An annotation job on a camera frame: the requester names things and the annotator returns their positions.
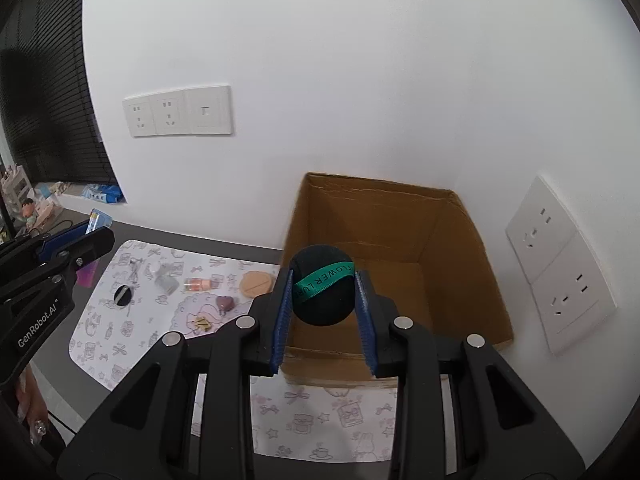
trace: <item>small bottle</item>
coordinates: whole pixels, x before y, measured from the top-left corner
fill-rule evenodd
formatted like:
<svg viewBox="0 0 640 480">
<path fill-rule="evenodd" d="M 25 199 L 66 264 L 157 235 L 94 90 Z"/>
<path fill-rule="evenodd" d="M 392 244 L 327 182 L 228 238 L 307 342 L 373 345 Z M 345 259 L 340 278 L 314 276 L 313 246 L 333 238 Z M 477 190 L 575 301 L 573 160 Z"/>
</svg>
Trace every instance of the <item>small bottle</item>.
<svg viewBox="0 0 640 480">
<path fill-rule="evenodd" d="M 211 288 L 211 280 L 203 280 L 201 278 L 187 278 L 184 280 L 184 290 L 187 292 L 207 292 Z"/>
</svg>

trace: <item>black blind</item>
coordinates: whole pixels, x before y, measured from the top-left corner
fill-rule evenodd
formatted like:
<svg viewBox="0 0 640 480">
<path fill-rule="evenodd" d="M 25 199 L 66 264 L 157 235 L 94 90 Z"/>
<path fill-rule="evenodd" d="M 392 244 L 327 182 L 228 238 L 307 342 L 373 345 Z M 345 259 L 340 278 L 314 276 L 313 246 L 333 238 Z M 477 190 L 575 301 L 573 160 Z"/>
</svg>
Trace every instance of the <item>black blind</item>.
<svg viewBox="0 0 640 480">
<path fill-rule="evenodd" d="M 117 184 L 95 127 L 82 0 L 16 0 L 0 32 L 0 112 L 32 182 Z"/>
</svg>

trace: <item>green ribbon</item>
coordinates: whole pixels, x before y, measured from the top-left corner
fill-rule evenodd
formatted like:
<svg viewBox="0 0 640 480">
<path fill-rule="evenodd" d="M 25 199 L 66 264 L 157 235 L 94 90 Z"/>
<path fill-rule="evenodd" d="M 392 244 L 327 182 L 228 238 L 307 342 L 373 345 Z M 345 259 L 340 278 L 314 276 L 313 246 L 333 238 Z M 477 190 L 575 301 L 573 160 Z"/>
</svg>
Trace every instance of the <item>green ribbon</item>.
<svg viewBox="0 0 640 480">
<path fill-rule="evenodd" d="M 337 262 L 315 270 L 293 285 L 293 302 L 295 304 L 304 303 L 338 280 L 354 274 L 353 262 Z"/>
</svg>

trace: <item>silver screw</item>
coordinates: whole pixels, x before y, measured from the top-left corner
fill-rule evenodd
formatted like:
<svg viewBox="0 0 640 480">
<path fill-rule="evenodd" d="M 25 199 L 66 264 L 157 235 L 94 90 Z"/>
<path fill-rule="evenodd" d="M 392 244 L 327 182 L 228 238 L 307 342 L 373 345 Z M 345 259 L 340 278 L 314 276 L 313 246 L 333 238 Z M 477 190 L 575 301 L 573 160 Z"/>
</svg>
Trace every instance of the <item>silver screw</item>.
<svg viewBox="0 0 640 480">
<path fill-rule="evenodd" d="M 238 328 L 251 328 L 253 325 L 255 325 L 255 319 L 251 316 L 240 316 L 236 319 Z"/>
<path fill-rule="evenodd" d="M 394 319 L 394 325 L 402 330 L 407 330 L 414 325 L 414 320 L 407 316 L 398 316 Z"/>
<path fill-rule="evenodd" d="M 162 342 L 165 346 L 175 346 L 180 342 L 180 333 L 167 332 L 162 336 Z"/>
<path fill-rule="evenodd" d="M 479 334 L 470 334 L 467 336 L 466 342 L 474 348 L 482 348 L 484 346 L 484 337 Z"/>
</svg>

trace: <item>white wall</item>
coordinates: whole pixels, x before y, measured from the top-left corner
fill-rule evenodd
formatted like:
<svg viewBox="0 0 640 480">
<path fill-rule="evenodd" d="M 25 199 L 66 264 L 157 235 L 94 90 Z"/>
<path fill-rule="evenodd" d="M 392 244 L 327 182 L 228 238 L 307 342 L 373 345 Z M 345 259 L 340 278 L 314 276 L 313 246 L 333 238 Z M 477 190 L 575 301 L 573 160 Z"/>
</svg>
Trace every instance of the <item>white wall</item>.
<svg viewBox="0 0 640 480">
<path fill-rule="evenodd" d="M 280 247 L 300 177 L 452 187 L 487 246 L 504 354 L 590 462 L 640 393 L 640 34 L 619 0 L 84 0 L 118 219 Z M 121 100 L 232 86 L 235 137 L 132 139 Z M 504 227 L 536 172 L 620 306 L 553 357 Z"/>
</svg>

